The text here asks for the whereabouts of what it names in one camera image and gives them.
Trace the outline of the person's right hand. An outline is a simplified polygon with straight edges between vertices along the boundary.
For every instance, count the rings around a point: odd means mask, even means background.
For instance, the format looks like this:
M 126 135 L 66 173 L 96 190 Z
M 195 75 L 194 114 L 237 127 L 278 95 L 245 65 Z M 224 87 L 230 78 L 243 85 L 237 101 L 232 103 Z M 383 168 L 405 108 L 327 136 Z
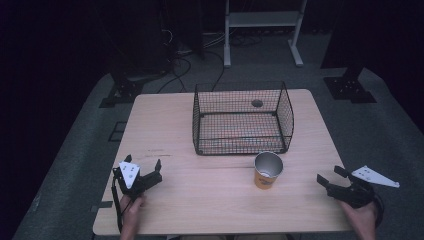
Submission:
M 349 204 L 342 201 L 338 201 L 338 204 L 343 210 L 357 237 L 359 232 L 374 230 L 376 233 L 375 222 L 377 209 L 373 202 L 357 209 L 352 208 Z

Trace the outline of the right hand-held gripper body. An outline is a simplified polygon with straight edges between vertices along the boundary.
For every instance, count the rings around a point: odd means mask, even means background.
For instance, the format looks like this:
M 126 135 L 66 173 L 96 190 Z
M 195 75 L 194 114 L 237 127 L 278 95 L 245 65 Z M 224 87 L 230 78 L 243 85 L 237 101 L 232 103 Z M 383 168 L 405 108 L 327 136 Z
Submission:
M 375 202 L 378 207 L 384 208 L 384 204 L 375 192 L 373 184 L 394 188 L 400 187 L 399 182 L 391 180 L 368 166 L 363 166 L 349 173 L 350 176 L 347 178 L 350 181 L 349 186 L 343 187 L 329 182 L 326 191 L 329 197 L 345 202 L 354 209 L 361 208 L 371 202 Z

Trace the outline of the black wire basket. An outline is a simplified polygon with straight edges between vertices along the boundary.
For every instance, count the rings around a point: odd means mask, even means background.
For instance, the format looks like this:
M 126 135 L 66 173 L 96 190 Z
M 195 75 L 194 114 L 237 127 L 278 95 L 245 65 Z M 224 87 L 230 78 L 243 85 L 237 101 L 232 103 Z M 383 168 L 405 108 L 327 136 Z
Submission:
M 253 107 L 255 99 L 263 106 Z M 199 155 L 282 154 L 293 132 L 293 108 L 282 81 L 195 86 L 192 139 Z

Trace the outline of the white metal stand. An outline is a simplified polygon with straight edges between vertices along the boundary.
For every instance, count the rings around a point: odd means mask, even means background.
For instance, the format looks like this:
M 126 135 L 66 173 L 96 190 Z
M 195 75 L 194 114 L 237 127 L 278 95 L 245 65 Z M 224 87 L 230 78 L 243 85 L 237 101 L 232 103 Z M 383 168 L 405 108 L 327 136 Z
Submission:
M 297 67 L 304 65 L 297 48 L 298 37 L 300 34 L 303 18 L 308 0 L 301 0 L 297 11 L 279 11 L 279 12 L 231 12 L 230 0 L 225 4 L 225 22 L 224 22 L 224 60 L 223 66 L 231 66 L 231 45 L 230 30 L 234 28 L 263 28 L 263 27 L 293 27 L 294 33 L 287 40 L 290 52 Z

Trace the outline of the black stand base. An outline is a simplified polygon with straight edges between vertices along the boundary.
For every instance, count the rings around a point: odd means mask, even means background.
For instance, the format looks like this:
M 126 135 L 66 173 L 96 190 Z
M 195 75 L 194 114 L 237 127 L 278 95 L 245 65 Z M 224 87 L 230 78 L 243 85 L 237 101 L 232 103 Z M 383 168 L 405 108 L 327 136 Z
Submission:
M 335 100 L 352 103 L 375 103 L 373 95 L 359 81 L 362 67 L 348 67 L 342 76 L 325 77 L 324 82 Z
M 144 81 L 131 80 L 125 74 L 112 72 L 113 85 L 109 94 L 102 99 L 100 108 L 112 108 L 117 104 L 133 103 L 135 98 L 142 93 Z

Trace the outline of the orange metal cup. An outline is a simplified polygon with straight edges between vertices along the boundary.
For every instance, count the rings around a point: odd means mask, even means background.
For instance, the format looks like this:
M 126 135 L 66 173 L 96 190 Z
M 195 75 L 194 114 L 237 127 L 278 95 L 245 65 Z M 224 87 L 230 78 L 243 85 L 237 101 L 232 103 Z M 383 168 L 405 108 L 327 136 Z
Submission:
M 274 152 L 264 151 L 254 159 L 254 183 L 260 189 L 270 189 L 284 170 L 282 159 Z

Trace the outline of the person's left hand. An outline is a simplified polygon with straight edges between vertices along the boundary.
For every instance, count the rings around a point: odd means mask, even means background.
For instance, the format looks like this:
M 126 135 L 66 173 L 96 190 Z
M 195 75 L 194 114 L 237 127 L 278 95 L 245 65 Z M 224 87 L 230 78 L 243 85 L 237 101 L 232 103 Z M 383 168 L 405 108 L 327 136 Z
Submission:
M 120 207 L 122 210 L 122 230 L 121 233 L 135 233 L 139 229 L 139 222 L 141 217 L 141 209 L 145 202 L 145 196 L 140 195 L 135 200 L 129 196 L 124 195 L 120 200 Z

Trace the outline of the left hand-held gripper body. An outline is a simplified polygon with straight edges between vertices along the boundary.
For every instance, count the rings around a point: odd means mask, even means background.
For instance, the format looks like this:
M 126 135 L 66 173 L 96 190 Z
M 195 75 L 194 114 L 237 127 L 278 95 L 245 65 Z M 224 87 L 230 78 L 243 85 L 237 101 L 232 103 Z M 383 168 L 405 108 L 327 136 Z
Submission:
M 161 173 L 153 171 L 142 176 L 140 170 L 140 165 L 124 161 L 113 169 L 114 177 L 118 180 L 121 192 L 132 200 L 162 181 Z

